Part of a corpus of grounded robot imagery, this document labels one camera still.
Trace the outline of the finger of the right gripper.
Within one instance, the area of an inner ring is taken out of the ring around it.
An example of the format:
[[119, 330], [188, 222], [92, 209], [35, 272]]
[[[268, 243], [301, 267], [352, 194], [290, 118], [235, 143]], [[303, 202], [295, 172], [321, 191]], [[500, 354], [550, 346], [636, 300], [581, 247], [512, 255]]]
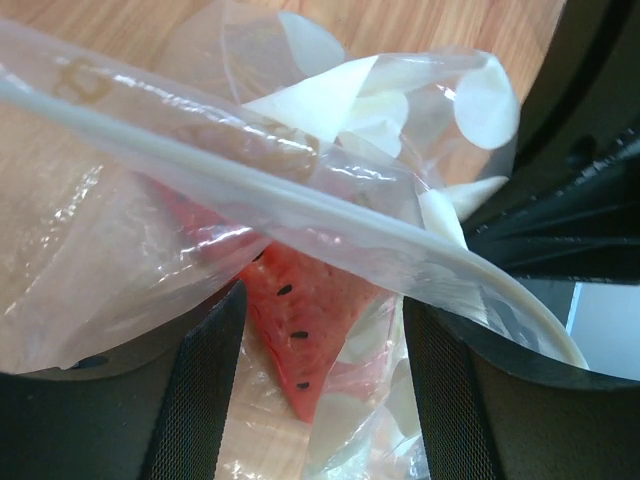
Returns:
[[637, 285], [639, 166], [609, 166], [477, 226], [471, 251], [514, 277]]

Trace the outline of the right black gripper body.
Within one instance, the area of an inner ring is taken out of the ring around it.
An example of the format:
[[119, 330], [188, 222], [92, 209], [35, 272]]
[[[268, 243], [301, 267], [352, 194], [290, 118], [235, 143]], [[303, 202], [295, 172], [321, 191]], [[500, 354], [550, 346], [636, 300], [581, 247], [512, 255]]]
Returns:
[[510, 199], [565, 184], [571, 155], [603, 151], [638, 115], [638, 2], [567, 2], [522, 109]]

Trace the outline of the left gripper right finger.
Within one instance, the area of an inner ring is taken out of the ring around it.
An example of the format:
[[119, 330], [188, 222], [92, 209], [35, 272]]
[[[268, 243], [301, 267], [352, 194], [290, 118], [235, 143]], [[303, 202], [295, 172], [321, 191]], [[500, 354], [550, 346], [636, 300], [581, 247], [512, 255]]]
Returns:
[[403, 316], [431, 478], [638, 478], [638, 382], [411, 298]]

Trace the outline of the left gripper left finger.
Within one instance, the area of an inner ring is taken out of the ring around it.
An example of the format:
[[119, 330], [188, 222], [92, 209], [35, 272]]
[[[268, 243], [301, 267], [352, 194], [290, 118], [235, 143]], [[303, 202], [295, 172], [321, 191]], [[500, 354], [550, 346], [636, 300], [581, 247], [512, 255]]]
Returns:
[[5, 479], [211, 479], [247, 313], [233, 282], [73, 367], [1, 377]]

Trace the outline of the red watermelon slice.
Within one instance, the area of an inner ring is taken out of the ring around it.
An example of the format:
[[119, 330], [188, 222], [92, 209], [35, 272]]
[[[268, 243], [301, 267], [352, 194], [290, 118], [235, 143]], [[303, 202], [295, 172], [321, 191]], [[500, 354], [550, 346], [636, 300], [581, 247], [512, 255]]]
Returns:
[[296, 415], [311, 423], [325, 381], [380, 288], [349, 272], [271, 242], [157, 182], [151, 191], [212, 266], [228, 265], [248, 294], [248, 313]]

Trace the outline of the polka dot zip bag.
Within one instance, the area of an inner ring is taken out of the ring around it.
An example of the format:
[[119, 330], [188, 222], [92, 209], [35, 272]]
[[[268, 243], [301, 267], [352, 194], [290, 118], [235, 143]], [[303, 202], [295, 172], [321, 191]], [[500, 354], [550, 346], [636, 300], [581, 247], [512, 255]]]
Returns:
[[[300, 455], [305, 479], [394, 479], [418, 430], [407, 298], [582, 367], [558, 319], [469, 251], [461, 229], [509, 177], [519, 105], [474, 50], [352, 59], [306, 18], [217, 1], [154, 72], [1, 23], [1, 369], [67, 370], [200, 305], [236, 278], [203, 262], [157, 181], [380, 294], [348, 332], [311, 423], [230, 420], [227, 457]], [[253, 327], [247, 408], [284, 394]]]

